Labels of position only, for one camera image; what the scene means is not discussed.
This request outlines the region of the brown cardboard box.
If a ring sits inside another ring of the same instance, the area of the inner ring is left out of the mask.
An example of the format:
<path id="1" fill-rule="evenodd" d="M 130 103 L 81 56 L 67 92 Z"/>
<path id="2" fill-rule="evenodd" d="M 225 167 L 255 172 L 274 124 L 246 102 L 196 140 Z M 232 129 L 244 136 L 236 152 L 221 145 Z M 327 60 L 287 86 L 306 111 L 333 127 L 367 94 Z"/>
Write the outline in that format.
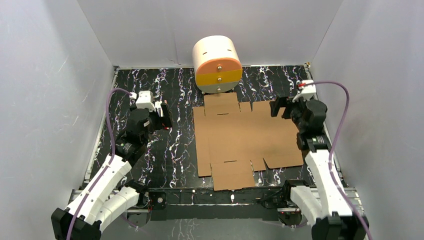
<path id="1" fill-rule="evenodd" d="M 235 92 L 205 95 L 192 113 L 198 176 L 212 177 L 215 191 L 254 187 L 254 172 L 304 163 L 296 126 L 272 117 L 269 101 L 239 102 Z"/>

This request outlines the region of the round white drawer cabinet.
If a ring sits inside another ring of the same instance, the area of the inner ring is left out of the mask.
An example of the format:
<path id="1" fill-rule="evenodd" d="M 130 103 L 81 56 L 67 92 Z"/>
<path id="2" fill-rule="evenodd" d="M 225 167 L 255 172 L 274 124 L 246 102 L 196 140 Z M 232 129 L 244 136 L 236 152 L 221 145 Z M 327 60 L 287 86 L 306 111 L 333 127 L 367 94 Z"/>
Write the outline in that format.
<path id="1" fill-rule="evenodd" d="M 192 49 L 195 83 L 202 94 L 234 90 L 242 78 L 242 64 L 233 41 L 224 35 L 200 39 Z"/>

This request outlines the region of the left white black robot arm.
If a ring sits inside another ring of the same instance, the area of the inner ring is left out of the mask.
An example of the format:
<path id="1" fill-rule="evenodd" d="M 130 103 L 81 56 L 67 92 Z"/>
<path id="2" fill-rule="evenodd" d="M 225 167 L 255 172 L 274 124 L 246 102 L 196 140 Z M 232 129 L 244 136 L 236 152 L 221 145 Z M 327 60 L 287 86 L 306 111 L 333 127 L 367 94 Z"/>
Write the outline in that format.
<path id="1" fill-rule="evenodd" d="M 172 126 L 166 102 L 150 103 L 149 108 L 133 107 L 126 127 L 112 139 L 111 153 L 94 178 L 65 209 L 57 208 L 52 213 L 55 239 L 99 240 L 103 231 L 126 210 L 147 206 L 147 187 L 135 180 L 125 183 L 114 196 L 111 193 L 145 154 L 151 135 Z"/>

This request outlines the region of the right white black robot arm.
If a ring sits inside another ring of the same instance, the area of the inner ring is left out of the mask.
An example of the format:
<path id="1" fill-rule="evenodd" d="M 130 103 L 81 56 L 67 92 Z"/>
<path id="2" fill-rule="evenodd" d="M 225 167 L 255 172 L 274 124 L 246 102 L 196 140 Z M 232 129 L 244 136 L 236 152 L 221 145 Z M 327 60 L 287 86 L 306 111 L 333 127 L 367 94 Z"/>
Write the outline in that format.
<path id="1" fill-rule="evenodd" d="M 312 187 L 304 180 L 286 180 L 279 191 L 282 202 L 300 210 L 305 223 L 311 226 L 314 240 L 365 239 L 369 222 L 358 209 L 353 210 L 330 155 L 332 145 L 324 132 L 327 106 L 303 97 L 277 97 L 269 104 L 272 117 L 283 109 L 281 117 L 292 120 L 297 127 L 297 146 L 306 152 L 304 161 L 318 193 L 314 196 Z"/>

